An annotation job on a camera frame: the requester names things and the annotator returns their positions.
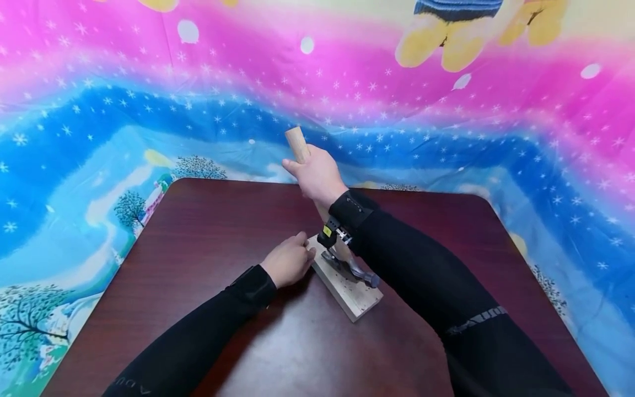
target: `dark wooden table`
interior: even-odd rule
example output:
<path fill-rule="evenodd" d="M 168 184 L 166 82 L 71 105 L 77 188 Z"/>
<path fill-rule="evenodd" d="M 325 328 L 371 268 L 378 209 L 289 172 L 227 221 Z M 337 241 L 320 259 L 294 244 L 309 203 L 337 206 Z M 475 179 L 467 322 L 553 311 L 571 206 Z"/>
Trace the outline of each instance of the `dark wooden table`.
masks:
<path fill-rule="evenodd" d="M 579 396 L 604 389 L 489 204 L 475 196 L 367 191 L 455 252 Z M 280 241 L 317 233 L 295 185 L 179 180 L 104 293 L 44 396 L 98 396 L 172 324 Z M 227 346 L 196 396 L 449 396 L 441 344 L 387 286 L 353 325 L 310 271 Z"/>

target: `hand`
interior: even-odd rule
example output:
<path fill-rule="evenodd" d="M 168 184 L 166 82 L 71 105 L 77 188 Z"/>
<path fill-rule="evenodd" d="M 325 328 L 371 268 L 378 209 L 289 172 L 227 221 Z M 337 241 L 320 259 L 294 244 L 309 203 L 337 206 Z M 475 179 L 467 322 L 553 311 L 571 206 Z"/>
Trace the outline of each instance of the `hand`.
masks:
<path fill-rule="evenodd" d="M 271 251 L 260 263 L 276 288 L 294 284 L 306 274 L 316 256 L 316 249 L 307 250 L 307 234 L 299 232 Z"/>
<path fill-rule="evenodd" d="M 305 196 L 328 210 L 348 188 L 342 182 L 340 170 L 331 155 L 316 146 L 307 146 L 311 155 L 304 164 L 284 159 L 282 166 L 298 180 Z"/>

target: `black compression sleeve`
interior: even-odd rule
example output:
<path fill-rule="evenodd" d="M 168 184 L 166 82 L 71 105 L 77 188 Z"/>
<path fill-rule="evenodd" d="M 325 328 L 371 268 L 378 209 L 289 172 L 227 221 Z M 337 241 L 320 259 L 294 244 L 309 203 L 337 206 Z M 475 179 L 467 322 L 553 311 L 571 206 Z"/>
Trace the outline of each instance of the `black compression sleeve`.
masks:
<path fill-rule="evenodd" d="M 457 396 L 571 395 L 536 345 L 460 259 L 362 194 L 351 194 L 373 209 L 348 230 L 351 250 L 441 337 Z M 340 202 L 329 212 L 346 227 L 358 214 L 346 214 Z"/>
<path fill-rule="evenodd" d="M 276 286 L 262 267 L 251 272 L 165 331 L 121 372 L 104 396 L 190 395 L 234 332 L 274 297 Z M 258 283 L 262 286 L 256 290 Z"/>

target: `tree illustration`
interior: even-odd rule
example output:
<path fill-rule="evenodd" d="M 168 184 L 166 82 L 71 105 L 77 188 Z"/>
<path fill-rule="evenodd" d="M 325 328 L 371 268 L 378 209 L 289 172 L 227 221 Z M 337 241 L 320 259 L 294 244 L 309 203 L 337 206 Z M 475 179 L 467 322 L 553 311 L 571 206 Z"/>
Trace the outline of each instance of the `tree illustration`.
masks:
<path fill-rule="evenodd" d="M 200 156 L 179 157 L 174 174 L 178 178 L 227 179 L 225 170 Z"/>
<path fill-rule="evenodd" d="M 12 285 L 2 292 L 0 367 L 9 371 L 21 361 L 36 360 L 43 337 L 54 337 L 68 343 L 68 328 L 63 333 L 50 332 L 46 329 L 46 320 L 69 293 L 55 285 Z"/>
<path fill-rule="evenodd" d="M 115 213 L 125 227 L 132 229 L 135 223 L 145 227 L 142 222 L 145 216 L 145 200 L 135 191 L 126 191 L 119 197 Z"/>
<path fill-rule="evenodd" d="M 530 265 L 531 272 L 538 280 L 538 283 L 547 294 L 547 297 L 551 301 L 554 309 L 558 312 L 558 314 L 562 316 L 566 316 L 566 300 L 562 299 L 560 295 L 560 291 L 556 286 L 556 282 L 553 279 L 547 277 L 536 265 Z"/>
<path fill-rule="evenodd" d="M 414 185 L 404 184 L 385 184 L 381 187 L 383 190 L 397 190 L 403 192 L 418 192 L 420 189 Z"/>

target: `fabric backdrop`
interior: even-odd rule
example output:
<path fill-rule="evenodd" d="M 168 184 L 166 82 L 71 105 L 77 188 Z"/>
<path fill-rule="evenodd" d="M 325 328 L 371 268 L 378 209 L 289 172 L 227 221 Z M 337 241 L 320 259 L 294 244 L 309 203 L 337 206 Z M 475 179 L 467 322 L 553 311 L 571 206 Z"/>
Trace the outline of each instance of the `fabric backdrop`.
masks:
<path fill-rule="evenodd" d="M 488 200 L 635 395 L 635 3 L 0 0 L 0 393 L 37 396 L 178 178 Z"/>

